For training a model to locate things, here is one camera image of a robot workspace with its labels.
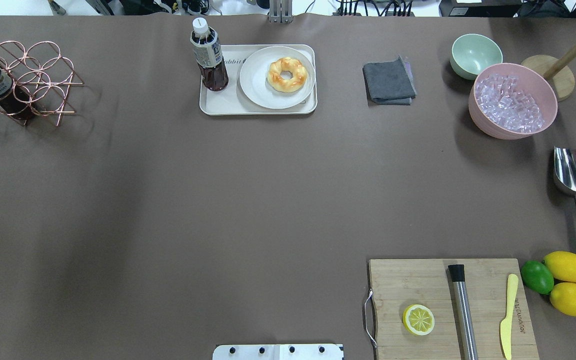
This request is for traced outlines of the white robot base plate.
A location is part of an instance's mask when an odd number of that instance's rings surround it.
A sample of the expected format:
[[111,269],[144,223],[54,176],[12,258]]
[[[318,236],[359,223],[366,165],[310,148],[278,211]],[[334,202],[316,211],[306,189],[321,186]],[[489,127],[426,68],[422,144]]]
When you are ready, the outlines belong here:
[[215,347],[213,360],[343,360],[341,344],[222,344]]

